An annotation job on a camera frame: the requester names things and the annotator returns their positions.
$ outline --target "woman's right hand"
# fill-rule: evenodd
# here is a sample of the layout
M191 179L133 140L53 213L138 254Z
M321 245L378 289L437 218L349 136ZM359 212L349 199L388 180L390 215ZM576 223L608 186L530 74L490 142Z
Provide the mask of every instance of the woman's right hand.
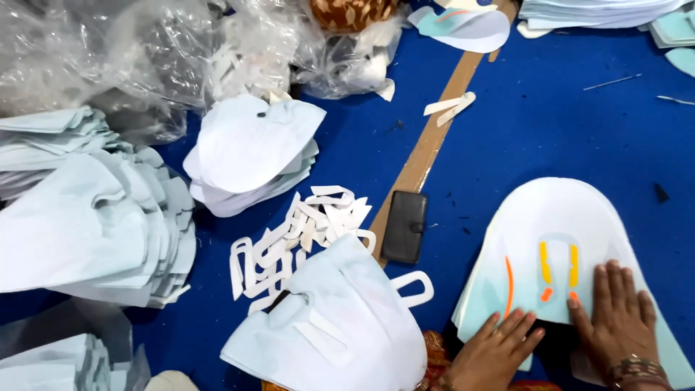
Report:
M567 301L570 316L589 358L603 376L627 358L659 362L654 332L656 313L647 291L635 292L632 270L616 260L594 270L594 313Z

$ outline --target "orange patterned cloth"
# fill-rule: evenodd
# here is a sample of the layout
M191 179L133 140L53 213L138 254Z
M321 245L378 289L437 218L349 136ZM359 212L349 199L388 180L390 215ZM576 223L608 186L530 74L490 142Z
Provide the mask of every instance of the orange patterned cloth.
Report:
M451 368L451 361L446 359L444 339L436 331L423 331L425 346L427 347L427 369L425 377L414 391L431 391L437 379ZM284 388L261 381L263 391L287 391ZM508 391L562 391L553 383L547 381L519 380L509 385Z
M309 0L309 6L321 27L344 34L358 33L388 19L398 0Z

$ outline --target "black phone case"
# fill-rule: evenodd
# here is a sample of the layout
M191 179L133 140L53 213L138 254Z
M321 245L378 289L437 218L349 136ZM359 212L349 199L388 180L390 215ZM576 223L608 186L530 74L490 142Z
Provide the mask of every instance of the black phone case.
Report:
M386 222L382 257L388 260L418 263L425 230L427 196L396 190L391 198Z

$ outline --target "hand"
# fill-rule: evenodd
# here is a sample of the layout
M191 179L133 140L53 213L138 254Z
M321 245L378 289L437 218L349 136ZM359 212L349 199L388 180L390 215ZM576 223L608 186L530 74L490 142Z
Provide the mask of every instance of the hand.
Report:
M519 365L543 339L539 328L529 337L536 315L513 311L500 327L500 314L490 316L454 359L447 376L455 391L505 391Z
M635 293L632 270L621 269L618 261L610 260L594 270L591 320L580 301L570 298L567 306L582 345L603 376L633 355L659 362L654 305L646 291Z

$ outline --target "woman's left hand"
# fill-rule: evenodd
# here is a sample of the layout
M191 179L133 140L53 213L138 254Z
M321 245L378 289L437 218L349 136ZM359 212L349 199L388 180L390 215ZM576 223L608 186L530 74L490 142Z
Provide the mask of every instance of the woman's left hand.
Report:
M454 391L506 391L519 365L533 352L546 331L534 330L536 315L517 309L500 324L490 316L454 359L445 375Z

